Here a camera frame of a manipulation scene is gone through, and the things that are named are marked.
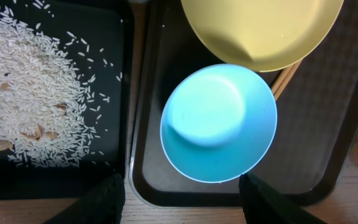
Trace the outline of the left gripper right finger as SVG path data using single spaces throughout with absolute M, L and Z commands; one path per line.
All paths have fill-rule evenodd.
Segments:
M 247 224 L 325 224 L 253 174 L 241 175 L 239 193 Z

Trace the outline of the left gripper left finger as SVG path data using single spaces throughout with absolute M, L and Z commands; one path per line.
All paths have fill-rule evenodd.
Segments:
M 114 173 L 45 224 L 120 224 L 125 200 L 124 179 Z

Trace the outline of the light blue bowl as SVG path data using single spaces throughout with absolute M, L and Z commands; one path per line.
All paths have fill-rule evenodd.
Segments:
M 277 121 L 267 83 L 248 68 L 222 63 L 192 73 L 174 89 L 162 112 L 160 140 L 181 175 L 222 183 L 261 161 Z

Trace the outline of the rice and food scraps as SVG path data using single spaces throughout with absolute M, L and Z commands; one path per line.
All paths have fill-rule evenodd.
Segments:
M 78 167 L 91 149 L 98 111 L 85 78 L 57 37 L 0 9 L 0 152 L 15 165 Z

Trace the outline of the black waste tray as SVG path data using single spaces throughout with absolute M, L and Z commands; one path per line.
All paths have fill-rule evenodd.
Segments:
M 134 41 L 134 16 L 127 1 L 50 1 L 47 10 L 32 1 L 0 1 L 14 16 L 60 39 L 85 78 L 97 112 L 85 123 L 96 136 L 78 167 L 41 168 L 9 161 L 0 152 L 0 200 L 80 197 L 113 172 L 124 175 Z

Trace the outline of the dark brown serving tray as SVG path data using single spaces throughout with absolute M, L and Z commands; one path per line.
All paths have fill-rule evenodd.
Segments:
M 162 107 L 189 74 L 218 63 L 192 31 L 180 1 L 150 1 L 129 182 L 158 207 L 238 207 L 239 182 L 204 184 L 169 163 Z M 253 173 L 299 205 L 327 197 L 358 129 L 358 0 L 347 0 L 322 43 L 278 98 L 275 139 Z

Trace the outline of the yellow plate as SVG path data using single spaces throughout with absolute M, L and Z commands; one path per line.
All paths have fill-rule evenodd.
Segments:
M 257 72 L 309 55 L 334 25 L 344 0 L 181 0 L 203 45 L 223 62 Z

